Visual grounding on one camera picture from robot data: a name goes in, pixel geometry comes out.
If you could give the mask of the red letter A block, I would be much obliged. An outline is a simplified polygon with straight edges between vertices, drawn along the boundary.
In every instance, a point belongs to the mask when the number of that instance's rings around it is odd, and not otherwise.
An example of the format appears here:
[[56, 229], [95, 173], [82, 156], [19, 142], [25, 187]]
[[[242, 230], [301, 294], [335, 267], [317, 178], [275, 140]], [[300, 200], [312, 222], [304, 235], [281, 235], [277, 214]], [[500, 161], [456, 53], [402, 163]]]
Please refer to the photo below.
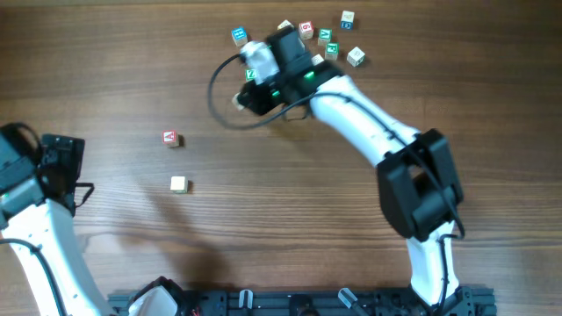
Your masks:
[[167, 130], [162, 132], [162, 143], [166, 147], [179, 147], [180, 140], [175, 130]]

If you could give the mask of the plain yellow picture block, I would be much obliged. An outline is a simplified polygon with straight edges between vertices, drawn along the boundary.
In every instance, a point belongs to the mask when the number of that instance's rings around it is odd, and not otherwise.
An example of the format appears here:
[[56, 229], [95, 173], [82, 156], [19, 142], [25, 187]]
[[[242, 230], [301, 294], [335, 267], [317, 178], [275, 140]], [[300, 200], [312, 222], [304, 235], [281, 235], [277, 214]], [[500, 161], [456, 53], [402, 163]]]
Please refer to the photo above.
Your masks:
[[170, 190], [177, 194], [187, 193], [189, 190], [189, 181], [185, 176], [172, 176], [170, 178]]

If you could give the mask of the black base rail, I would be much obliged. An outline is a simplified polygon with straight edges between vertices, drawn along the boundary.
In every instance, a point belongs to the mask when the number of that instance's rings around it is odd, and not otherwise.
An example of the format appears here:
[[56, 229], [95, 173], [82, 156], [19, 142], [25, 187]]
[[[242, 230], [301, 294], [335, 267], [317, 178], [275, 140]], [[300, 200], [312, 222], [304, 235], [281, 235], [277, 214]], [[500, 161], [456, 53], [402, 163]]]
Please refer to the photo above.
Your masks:
[[163, 285], [179, 298], [177, 315], [498, 315], [494, 290], [459, 286], [446, 298], [443, 313], [429, 307], [410, 288], [383, 288], [375, 291], [197, 291], [182, 290], [171, 279], [160, 276], [141, 291], [116, 292], [109, 304], [117, 315], [132, 315], [134, 298], [148, 293], [149, 285]]

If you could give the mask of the wooden block yellow green picture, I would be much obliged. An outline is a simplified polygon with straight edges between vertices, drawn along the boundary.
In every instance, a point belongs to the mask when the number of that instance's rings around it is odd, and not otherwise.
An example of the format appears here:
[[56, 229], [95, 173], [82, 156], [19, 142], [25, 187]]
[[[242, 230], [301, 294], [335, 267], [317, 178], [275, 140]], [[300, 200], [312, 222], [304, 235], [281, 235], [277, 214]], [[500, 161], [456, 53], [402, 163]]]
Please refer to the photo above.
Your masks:
[[314, 66], [322, 63], [324, 61], [323, 57], [320, 54], [316, 54], [313, 58], [312, 58], [312, 63]]

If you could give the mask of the wooden block red picture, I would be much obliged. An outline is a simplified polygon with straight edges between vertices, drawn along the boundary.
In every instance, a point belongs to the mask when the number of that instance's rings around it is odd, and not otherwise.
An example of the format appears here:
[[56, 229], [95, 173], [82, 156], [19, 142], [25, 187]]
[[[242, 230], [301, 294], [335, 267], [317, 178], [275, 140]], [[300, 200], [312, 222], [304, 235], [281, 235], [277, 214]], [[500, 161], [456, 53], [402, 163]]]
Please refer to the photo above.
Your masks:
[[236, 93], [232, 98], [232, 104], [236, 107], [238, 111], [242, 111], [245, 109], [245, 106], [239, 102], [239, 93]]

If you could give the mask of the wooden block blue C side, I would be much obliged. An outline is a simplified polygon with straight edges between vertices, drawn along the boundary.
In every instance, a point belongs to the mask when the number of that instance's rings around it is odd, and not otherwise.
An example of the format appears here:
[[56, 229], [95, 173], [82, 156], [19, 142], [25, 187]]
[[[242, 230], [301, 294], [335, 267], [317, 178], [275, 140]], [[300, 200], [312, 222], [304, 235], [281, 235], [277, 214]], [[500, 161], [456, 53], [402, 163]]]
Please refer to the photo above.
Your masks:
[[354, 27], [355, 12], [343, 11], [340, 21], [340, 27], [345, 30], [352, 30]]

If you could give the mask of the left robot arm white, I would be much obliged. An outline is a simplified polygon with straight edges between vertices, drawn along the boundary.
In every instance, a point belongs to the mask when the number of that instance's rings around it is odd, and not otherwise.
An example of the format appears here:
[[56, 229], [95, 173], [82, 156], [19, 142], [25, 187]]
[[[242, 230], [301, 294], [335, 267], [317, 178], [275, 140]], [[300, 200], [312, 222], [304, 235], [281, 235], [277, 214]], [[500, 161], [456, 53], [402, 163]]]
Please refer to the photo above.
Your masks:
[[1, 242], [25, 272], [43, 315], [113, 315], [78, 247], [75, 191], [85, 141], [38, 136], [24, 123], [1, 128]]

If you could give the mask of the wooden block right end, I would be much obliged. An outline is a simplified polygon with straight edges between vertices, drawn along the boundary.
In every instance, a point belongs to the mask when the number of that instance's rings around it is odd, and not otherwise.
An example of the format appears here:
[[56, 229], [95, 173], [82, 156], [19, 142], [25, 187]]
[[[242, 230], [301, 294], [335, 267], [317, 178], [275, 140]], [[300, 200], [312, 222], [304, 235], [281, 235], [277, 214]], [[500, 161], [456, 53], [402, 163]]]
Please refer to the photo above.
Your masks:
[[365, 59], [365, 52], [359, 47], [354, 47], [348, 52], [347, 62], [354, 68], [358, 67]]

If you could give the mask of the red number 9 block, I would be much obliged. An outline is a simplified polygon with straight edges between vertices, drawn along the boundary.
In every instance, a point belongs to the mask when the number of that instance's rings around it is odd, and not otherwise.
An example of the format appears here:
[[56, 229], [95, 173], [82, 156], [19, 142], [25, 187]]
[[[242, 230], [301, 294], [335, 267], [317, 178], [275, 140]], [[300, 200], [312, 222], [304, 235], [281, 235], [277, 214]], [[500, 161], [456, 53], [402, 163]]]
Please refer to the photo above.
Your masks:
[[302, 40], [309, 40], [313, 37], [314, 28], [311, 21], [304, 21], [299, 23], [299, 37]]

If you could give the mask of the green letter F block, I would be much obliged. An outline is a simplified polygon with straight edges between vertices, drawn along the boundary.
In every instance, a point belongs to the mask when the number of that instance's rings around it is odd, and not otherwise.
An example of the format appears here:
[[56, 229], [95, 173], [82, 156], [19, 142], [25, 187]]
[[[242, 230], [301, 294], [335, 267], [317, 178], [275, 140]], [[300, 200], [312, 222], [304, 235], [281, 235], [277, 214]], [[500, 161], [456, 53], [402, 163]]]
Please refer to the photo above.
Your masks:
[[337, 42], [328, 42], [325, 48], [325, 59], [335, 61], [339, 55], [339, 44]]

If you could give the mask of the blue top wooden block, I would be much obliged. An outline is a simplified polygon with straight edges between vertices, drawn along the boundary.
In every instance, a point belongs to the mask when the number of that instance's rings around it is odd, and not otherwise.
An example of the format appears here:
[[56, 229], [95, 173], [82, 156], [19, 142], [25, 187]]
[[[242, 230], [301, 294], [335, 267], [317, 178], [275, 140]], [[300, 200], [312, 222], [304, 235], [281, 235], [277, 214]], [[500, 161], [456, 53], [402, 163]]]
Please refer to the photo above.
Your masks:
[[245, 44], [248, 43], [248, 35], [246, 33], [246, 30], [242, 26], [234, 28], [231, 31], [231, 36], [232, 36], [234, 44], [237, 47], [242, 47], [242, 46], [244, 46]]

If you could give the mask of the green letter Z block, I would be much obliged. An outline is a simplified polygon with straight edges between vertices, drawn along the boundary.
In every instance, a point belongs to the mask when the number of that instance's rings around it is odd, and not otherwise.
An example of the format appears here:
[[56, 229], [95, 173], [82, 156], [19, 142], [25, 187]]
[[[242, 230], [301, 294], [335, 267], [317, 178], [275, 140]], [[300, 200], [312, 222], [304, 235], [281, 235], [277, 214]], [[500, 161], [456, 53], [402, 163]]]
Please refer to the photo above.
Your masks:
[[257, 77], [257, 72], [255, 69], [248, 68], [245, 70], [245, 80], [247, 82], [255, 80]]

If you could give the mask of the green letter V block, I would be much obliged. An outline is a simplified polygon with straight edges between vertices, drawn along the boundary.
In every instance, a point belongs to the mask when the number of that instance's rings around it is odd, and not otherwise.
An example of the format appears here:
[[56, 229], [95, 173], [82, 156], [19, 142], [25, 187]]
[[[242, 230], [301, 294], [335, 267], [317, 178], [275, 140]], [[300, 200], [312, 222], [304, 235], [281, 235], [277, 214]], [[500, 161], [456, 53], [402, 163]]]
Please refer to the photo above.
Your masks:
[[325, 47], [331, 42], [333, 32], [328, 28], [320, 28], [318, 31], [318, 45]]

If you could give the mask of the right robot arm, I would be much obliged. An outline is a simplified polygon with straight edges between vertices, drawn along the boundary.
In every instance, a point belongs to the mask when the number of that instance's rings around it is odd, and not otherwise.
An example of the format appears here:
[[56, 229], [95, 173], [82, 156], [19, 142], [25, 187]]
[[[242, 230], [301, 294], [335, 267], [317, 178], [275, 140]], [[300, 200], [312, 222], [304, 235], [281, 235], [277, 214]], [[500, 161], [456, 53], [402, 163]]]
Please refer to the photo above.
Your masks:
[[238, 95], [240, 104], [257, 115], [304, 104], [375, 167], [381, 211], [407, 241], [410, 286], [426, 306], [443, 308], [459, 285], [451, 242], [464, 236], [453, 232], [463, 227], [457, 206], [464, 194], [447, 139], [387, 114], [334, 63], [313, 62], [292, 27], [246, 43], [240, 57], [256, 73]]

